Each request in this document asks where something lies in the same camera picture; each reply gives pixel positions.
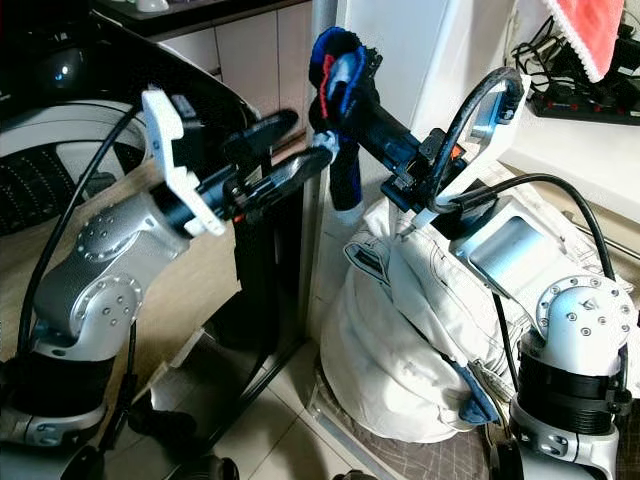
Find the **white bracket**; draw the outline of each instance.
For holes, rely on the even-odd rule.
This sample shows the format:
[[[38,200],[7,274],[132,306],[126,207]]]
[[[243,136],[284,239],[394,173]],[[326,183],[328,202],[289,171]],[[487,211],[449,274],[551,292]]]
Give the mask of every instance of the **white bracket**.
[[[514,112],[513,118],[507,124],[495,123],[494,125],[475,125],[474,130],[481,132],[484,135],[483,138],[483,147],[480,152],[473,158],[473,160],[467,165],[467,167],[460,172],[460,174],[454,178],[449,185],[447,185],[442,192],[437,197],[438,203],[447,203],[448,200],[454,198],[469,188],[473,182],[475,182],[479,178],[479,173],[487,168],[487,165],[490,165],[493,162],[497,162],[498,159],[506,152],[511,145],[513,144],[513,140],[516,135],[516,131],[518,129],[518,124],[520,123],[520,117],[522,116],[522,111],[525,108],[525,103],[527,101],[527,92],[529,91],[529,85],[531,85],[531,77],[528,75],[520,75],[522,78],[522,87],[524,89],[524,94],[520,99],[520,103],[518,104],[518,108]],[[491,92],[487,95],[485,101],[496,101],[497,95],[495,93],[499,93],[505,90],[504,82],[496,85],[495,88],[491,90]],[[482,122],[490,121],[491,119],[483,118]],[[424,209],[422,212],[417,214],[413,223],[416,227],[421,228],[433,221],[434,218],[438,216],[437,213],[431,212],[430,210]]]
[[[216,236],[222,235],[225,225],[196,191],[200,185],[196,174],[187,167],[177,167],[174,164],[171,142],[182,138],[184,129],[182,119],[169,97],[162,90],[145,90],[142,92],[142,109],[156,167],[162,173],[167,186],[195,216],[184,225],[184,229],[194,237],[204,231]]]

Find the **electrical cord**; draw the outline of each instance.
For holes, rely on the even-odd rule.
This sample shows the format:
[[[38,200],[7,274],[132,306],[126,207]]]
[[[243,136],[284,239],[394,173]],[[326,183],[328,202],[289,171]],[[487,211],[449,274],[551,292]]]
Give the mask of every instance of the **electrical cord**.
[[[500,324],[500,333],[502,334],[502,343],[504,344],[504,353],[507,357],[507,365],[509,365],[509,373],[511,373],[511,380],[513,381],[513,388],[518,391],[518,372],[516,371],[516,364],[513,361],[513,352],[511,351],[511,340],[509,339],[509,329],[507,327],[507,318],[504,315],[504,309],[502,308],[502,300],[500,295],[492,293],[493,303],[496,305],[496,312],[498,313],[498,323]]]
[[[451,213],[457,210],[457,206],[454,204],[439,205],[436,202],[436,196],[440,192],[442,177],[451,159],[451,152],[458,142],[458,138],[464,130],[465,125],[473,115],[473,112],[487,93],[503,81],[507,84],[507,91],[505,92],[506,100],[502,105],[499,115],[504,121],[511,120],[522,95],[524,95],[524,88],[522,87],[520,75],[513,68],[500,67],[487,75],[472,90],[451,122],[449,130],[445,134],[440,149],[434,159],[433,169],[423,186],[421,186],[421,190],[426,197],[426,207],[432,212]]]
[[[129,418],[131,404],[135,395],[137,375],[133,373],[134,358],[136,351],[136,322],[129,327],[129,348],[127,352],[127,370],[122,377],[120,389],[118,390],[118,399],[116,406],[111,415],[111,419],[102,434],[98,451],[104,454],[107,450],[112,450],[120,437],[120,432],[124,428],[125,422]]]
[[[631,12],[631,10],[629,10],[628,8],[623,8],[622,10],[624,10],[625,15],[629,15],[631,18],[633,18],[636,21],[638,27],[640,27],[640,19],[638,19],[638,17],[633,12]]]
[[[84,191],[87,183],[97,170],[98,166],[102,162],[102,159],[106,155],[109,148],[116,141],[120,133],[126,128],[131,119],[135,117],[135,115],[140,110],[139,105],[133,105],[115,124],[113,129],[109,132],[107,137],[98,148],[98,151],[95,153],[89,165],[80,176],[78,180],[78,185],[76,186],[73,195],[71,196],[71,200],[67,205],[67,208],[63,212],[62,215],[58,218],[58,222],[56,223],[47,243],[40,254],[40,258],[38,258],[38,262],[36,263],[35,268],[31,274],[31,278],[29,279],[29,284],[27,285],[27,290],[24,295],[24,301],[22,303],[22,310],[20,312],[20,325],[18,327],[18,355],[24,355],[29,350],[29,336],[31,334],[31,316],[33,313],[33,301],[35,298],[36,290],[42,277],[44,275],[45,270],[47,269],[47,265],[53,256],[53,252],[55,251],[58,243],[60,242],[60,238],[71,219],[71,215],[75,210],[78,202],[80,201],[82,192]]]
[[[533,37],[529,42],[521,43],[517,45],[513,50],[511,50],[512,55],[514,51],[519,51],[519,54],[522,54],[522,53],[527,53],[531,50],[537,50],[541,48],[541,46],[551,37],[551,32],[553,31],[554,25],[555,25],[555,20],[553,19],[553,17],[552,16],[547,17],[547,19],[544,21],[542,26],[540,26],[538,31],[533,35]],[[542,35],[540,40],[536,42],[536,40],[542,34],[545,28],[547,29],[547,32],[544,35]],[[530,48],[530,50],[521,51],[525,47]]]

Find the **floor tile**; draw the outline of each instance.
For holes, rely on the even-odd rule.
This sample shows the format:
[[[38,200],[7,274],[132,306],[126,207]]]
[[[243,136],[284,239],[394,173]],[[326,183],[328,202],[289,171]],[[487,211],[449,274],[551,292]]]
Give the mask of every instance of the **floor tile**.
[[[324,440],[327,445],[331,447],[351,468],[362,470],[365,473],[371,474],[372,472],[367,466],[362,463],[358,458],[351,453],[340,441],[329,433],[325,428],[320,425],[307,410],[303,410],[298,417],[302,420],[307,427]]]
[[[105,479],[166,478],[174,469],[175,463],[167,451],[152,437],[142,437],[120,455],[107,459]]]
[[[330,480],[351,467],[298,419],[250,480]]]
[[[295,421],[295,413],[269,390],[264,390],[216,443],[218,457],[231,458],[241,479],[248,479]]]
[[[317,345],[311,341],[306,343],[269,383],[269,390],[296,414],[304,409],[313,390],[313,362],[317,354]]]

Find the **red towel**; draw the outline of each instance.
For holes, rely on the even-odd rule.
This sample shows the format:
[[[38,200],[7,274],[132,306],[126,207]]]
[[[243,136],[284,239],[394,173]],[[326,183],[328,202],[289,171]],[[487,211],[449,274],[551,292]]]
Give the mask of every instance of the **red towel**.
[[[543,0],[576,51],[589,80],[611,66],[624,0]]]

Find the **white wall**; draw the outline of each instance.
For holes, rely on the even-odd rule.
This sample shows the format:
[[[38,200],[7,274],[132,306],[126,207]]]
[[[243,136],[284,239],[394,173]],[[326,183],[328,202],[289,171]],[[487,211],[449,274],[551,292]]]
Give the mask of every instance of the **white wall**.
[[[433,127],[446,130],[466,94],[501,61],[512,5],[513,0],[338,0],[337,24],[383,55],[376,76],[381,103],[422,140]],[[363,151],[360,167],[370,206],[382,197],[380,183],[389,172]],[[316,340],[344,281],[348,263],[342,247],[354,232],[339,223],[326,181],[320,207],[308,315]]]
[[[636,16],[640,16],[640,0],[626,0],[625,7]]]

